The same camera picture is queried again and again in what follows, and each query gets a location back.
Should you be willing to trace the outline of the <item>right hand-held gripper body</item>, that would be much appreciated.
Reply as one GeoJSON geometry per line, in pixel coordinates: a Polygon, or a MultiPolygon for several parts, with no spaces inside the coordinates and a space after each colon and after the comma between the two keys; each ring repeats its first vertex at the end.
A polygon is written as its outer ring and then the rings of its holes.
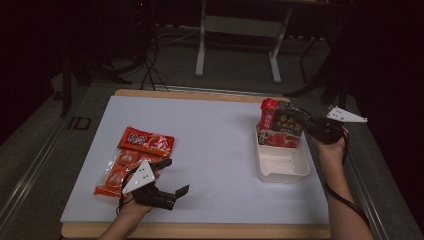
{"type": "Polygon", "coordinates": [[[366,117],[351,113],[338,106],[332,108],[325,117],[313,117],[310,125],[315,125],[317,130],[313,138],[324,144],[336,143],[344,134],[344,123],[367,123],[366,117]]]}

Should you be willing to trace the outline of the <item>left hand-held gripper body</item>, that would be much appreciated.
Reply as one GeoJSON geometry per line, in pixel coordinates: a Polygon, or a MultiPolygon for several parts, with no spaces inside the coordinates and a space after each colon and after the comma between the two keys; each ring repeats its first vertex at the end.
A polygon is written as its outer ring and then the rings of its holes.
{"type": "Polygon", "coordinates": [[[147,161],[130,170],[122,182],[121,206],[129,203],[126,196],[130,194],[137,204],[172,210],[177,200],[176,195],[160,191],[155,186],[155,181],[155,174],[147,161]]]}

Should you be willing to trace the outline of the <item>black packet with yellow print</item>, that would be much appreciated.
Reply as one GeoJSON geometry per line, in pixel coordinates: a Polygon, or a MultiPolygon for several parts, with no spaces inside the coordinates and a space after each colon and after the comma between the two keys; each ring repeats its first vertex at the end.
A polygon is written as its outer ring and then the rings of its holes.
{"type": "Polygon", "coordinates": [[[309,113],[306,110],[298,107],[294,103],[279,101],[278,110],[276,111],[276,118],[273,131],[276,132],[303,132],[303,123],[301,121],[301,114],[309,113]]]}

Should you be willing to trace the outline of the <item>clear bag of orange snacks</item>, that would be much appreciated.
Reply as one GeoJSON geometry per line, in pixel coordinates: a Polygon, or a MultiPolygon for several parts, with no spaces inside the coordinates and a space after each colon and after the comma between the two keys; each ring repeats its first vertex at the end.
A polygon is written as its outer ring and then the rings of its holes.
{"type": "Polygon", "coordinates": [[[119,197],[124,177],[130,170],[136,169],[143,161],[159,163],[163,158],[149,153],[130,149],[120,149],[109,161],[104,175],[96,185],[94,193],[110,197],[119,197]]]}

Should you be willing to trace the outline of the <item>red packet with food picture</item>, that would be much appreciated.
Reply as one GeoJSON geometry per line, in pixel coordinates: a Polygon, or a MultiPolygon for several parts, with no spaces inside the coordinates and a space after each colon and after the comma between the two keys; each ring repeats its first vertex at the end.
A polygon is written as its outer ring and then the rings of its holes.
{"type": "Polygon", "coordinates": [[[300,142],[300,133],[287,131],[276,132],[260,129],[257,133],[258,143],[272,147],[296,148],[300,142]]]}

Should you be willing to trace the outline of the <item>orange packet with white label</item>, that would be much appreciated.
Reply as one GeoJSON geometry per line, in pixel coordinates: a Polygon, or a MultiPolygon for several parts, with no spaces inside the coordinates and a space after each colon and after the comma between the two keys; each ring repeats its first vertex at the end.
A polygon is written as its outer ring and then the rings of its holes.
{"type": "Polygon", "coordinates": [[[173,136],[141,131],[128,126],[118,143],[118,148],[169,157],[173,150],[174,142],[175,138],[173,136]]]}

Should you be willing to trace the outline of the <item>red packet with white print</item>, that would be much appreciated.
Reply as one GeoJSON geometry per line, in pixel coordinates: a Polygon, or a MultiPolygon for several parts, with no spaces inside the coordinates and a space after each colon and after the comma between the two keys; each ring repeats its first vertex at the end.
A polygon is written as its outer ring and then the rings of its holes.
{"type": "Polygon", "coordinates": [[[273,130],[276,118],[276,111],[278,110],[279,101],[267,98],[261,104],[261,120],[260,129],[273,130]]]}

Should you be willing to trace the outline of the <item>white plastic storage box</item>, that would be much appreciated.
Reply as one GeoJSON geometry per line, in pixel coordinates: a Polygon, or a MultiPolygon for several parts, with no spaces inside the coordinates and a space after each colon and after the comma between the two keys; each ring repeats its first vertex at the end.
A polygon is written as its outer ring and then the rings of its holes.
{"type": "Polygon", "coordinates": [[[310,173],[307,144],[304,135],[300,136],[295,148],[275,147],[260,144],[265,135],[256,127],[257,169],[263,182],[291,184],[298,182],[310,173]]]}

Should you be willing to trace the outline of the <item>person's right hand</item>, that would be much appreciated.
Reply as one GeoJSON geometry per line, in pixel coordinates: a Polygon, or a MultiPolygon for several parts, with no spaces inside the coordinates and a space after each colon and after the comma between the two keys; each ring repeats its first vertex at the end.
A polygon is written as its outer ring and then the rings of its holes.
{"type": "Polygon", "coordinates": [[[336,143],[324,144],[317,139],[313,139],[313,142],[317,146],[318,153],[320,156],[326,156],[330,158],[342,158],[345,154],[346,146],[348,145],[348,139],[349,135],[344,133],[336,143]]]}

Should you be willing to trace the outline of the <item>person's left hand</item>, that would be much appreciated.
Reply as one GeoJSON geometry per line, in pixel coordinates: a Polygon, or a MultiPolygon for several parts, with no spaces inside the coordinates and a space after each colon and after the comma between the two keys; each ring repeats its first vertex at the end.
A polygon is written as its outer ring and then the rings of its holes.
{"type": "Polygon", "coordinates": [[[151,206],[140,205],[131,199],[120,208],[118,218],[140,222],[151,210],[151,206]]]}

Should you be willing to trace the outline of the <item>black stand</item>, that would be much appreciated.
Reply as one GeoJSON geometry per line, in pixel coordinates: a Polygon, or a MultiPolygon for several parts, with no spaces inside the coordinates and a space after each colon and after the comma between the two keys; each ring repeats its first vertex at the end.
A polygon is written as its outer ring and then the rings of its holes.
{"type": "Polygon", "coordinates": [[[304,96],[317,89],[322,89],[319,97],[324,104],[334,102],[345,106],[351,72],[348,60],[344,59],[344,43],[337,39],[331,46],[323,63],[312,78],[302,88],[284,92],[289,98],[304,96]]]}
{"type": "Polygon", "coordinates": [[[81,84],[89,84],[91,82],[89,69],[100,73],[111,81],[118,84],[129,84],[129,81],[119,77],[119,74],[130,72],[141,65],[142,61],[137,59],[134,63],[118,69],[105,67],[94,61],[88,56],[77,52],[76,50],[66,50],[63,55],[62,64],[62,112],[61,117],[67,115],[72,106],[72,84],[71,75],[77,80],[81,80],[81,84]]]}

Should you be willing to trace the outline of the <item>white table mat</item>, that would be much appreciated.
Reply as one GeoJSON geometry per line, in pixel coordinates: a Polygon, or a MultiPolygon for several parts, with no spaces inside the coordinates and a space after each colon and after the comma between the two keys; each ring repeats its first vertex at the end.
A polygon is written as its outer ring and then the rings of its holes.
{"type": "Polygon", "coordinates": [[[173,163],[156,182],[188,193],[173,210],[155,209],[150,223],[325,224],[327,201],[315,171],[293,184],[258,177],[257,103],[113,96],[110,98],[62,222],[111,221],[116,199],[94,192],[132,126],[174,137],[173,163]]]}

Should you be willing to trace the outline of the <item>grey metal-legged desk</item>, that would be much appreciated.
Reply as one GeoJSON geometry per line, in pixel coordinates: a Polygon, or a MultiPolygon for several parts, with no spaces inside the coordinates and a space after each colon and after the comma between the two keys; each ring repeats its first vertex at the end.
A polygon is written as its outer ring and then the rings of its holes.
{"type": "Polygon", "coordinates": [[[280,84],[282,78],[280,75],[277,57],[282,45],[285,33],[292,15],[292,8],[288,8],[283,15],[281,22],[254,20],[235,17],[224,17],[217,15],[209,15],[206,13],[207,0],[202,0],[201,18],[200,18],[200,39],[199,49],[195,67],[195,75],[202,77],[204,73],[205,63],[205,36],[207,32],[238,34],[258,37],[274,38],[276,40],[275,47],[269,51],[268,58],[275,84],[280,84]]]}

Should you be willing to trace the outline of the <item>metal frame rail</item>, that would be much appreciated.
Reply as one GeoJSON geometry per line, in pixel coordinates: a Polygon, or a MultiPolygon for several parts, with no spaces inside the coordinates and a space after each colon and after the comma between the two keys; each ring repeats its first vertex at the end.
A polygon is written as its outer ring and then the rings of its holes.
{"type": "Polygon", "coordinates": [[[39,152],[31,161],[31,164],[27,170],[15,185],[5,204],[0,208],[0,232],[5,231],[13,221],[13,218],[19,211],[22,203],[25,201],[26,196],[31,191],[31,188],[38,178],[41,169],[45,165],[54,145],[56,144],[60,134],[66,128],[70,119],[71,113],[59,117],[58,121],[53,127],[53,130],[49,133],[48,137],[43,142],[39,152]]]}
{"type": "Polygon", "coordinates": [[[230,95],[246,95],[246,96],[271,96],[268,93],[260,92],[248,92],[248,91],[237,91],[237,90],[222,90],[212,88],[197,88],[197,87],[183,87],[183,86],[155,86],[152,89],[173,91],[173,92],[196,92],[196,93],[216,93],[216,94],[230,94],[230,95]]]}
{"type": "Polygon", "coordinates": [[[390,240],[385,195],[387,167],[380,158],[349,149],[345,166],[360,206],[370,222],[376,240],[390,240]]]}

